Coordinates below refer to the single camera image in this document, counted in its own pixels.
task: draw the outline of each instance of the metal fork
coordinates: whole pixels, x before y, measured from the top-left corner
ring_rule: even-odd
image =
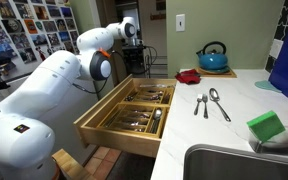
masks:
[[[207,106],[206,106],[206,103],[207,103],[207,95],[206,94],[203,94],[203,97],[202,97],[202,100],[205,104],[205,109],[204,109],[204,118],[207,119],[208,118],[208,113],[207,113]]]
[[[196,105],[196,108],[194,110],[194,115],[197,115],[197,112],[198,112],[198,106],[200,105],[200,102],[202,102],[202,94],[198,94],[197,95],[197,105]]]

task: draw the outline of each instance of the wooden drawer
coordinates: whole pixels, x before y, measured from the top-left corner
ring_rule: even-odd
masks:
[[[81,142],[156,157],[175,84],[127,77],[74,122]]]

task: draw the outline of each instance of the blue kettle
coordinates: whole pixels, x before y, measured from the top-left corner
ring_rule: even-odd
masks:
[[[217,52],[215,49],[206,52],[206,49],[209,46],[213,45],[221,46],[222,52]],[[227,57],[225,53],[226,53],[226,46],[219,41],[210,42],[206,44],[202,50],[196,52],[199,58],[200,67],[205,70],[220,70],[226,68]]]

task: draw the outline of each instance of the white countertop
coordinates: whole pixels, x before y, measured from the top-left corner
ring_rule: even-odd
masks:
[[[254,83],[268,80],[265,70],[234,70],[237,78],[202,78],[196,85],[177,82],[163,137],[151,179],[183,179],[184,156],[196,144],[209,144],[253,152],[248,144],[250,121],[270,110],[288,126],[288,98],[282,93],[257,88]],[[231,118],[225,121],[215,102],[208,101],[209,118],[205,119],[204,103],[198,115],[193,114],[197,94],[209,95],[215,88],[219,104]]]

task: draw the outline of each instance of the green sponge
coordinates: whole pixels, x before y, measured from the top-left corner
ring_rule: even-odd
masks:
[[[269,111],[248,121],[247,125],[254,136],[263,143],[273,136],[285,131],[285,127],[273,111]]]

